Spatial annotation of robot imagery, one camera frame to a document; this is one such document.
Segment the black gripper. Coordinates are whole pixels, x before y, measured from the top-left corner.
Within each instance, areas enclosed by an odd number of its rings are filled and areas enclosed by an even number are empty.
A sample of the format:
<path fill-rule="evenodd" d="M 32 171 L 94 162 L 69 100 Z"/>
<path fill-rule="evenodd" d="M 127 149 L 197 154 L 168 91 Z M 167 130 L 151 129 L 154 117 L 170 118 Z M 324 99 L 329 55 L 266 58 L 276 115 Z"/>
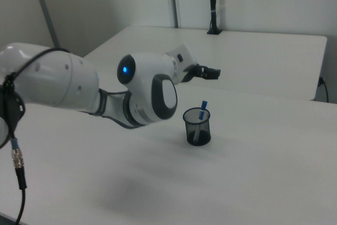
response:
<path fill-rule="evenodd" d="M 184 82 L 189 82 L 194 77 L 200 77 L 205 79 L 218 79 L 221 74 L 221 70 L 218 69 L 209 69 L 207 66 L 195 64 L 190 65 L 184 69 Z"/>

